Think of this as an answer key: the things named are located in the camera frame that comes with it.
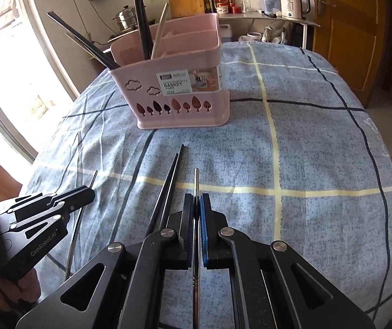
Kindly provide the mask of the person's left hand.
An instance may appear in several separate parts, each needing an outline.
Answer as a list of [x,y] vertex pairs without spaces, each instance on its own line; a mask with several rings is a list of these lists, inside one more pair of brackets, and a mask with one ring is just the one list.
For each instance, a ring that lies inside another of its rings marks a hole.
[[37,276],[37,271],[32,268],[23,278],[17,282],[11,282],[0,277],[0,292],[14,302],[19,300],[25,302],[36,302],[41,296],[40,282]]

